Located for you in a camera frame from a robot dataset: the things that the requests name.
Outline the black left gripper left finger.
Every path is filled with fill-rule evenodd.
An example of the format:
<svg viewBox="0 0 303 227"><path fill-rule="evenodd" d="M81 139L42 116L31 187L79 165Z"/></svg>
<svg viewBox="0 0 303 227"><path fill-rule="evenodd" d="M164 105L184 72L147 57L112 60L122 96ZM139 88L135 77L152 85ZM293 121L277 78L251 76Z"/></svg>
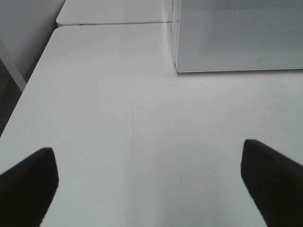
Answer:
<svg viewBox="0 0 303 227"><path fill-rule="evenodd" d="M41 148L0 175L0 225L41 225L59 184L52 148Z"/></svg>

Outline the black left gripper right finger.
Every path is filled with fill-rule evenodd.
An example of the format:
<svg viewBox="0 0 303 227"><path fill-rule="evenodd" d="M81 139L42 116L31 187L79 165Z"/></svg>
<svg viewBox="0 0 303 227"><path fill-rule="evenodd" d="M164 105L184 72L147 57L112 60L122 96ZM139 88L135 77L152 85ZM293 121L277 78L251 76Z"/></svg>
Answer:
<svg viewBox="0 0 303 227"><path fill-rule="evenodd" d="M247 139L242 180L268 227L303 225L303 166L266 144Z"/></svg>

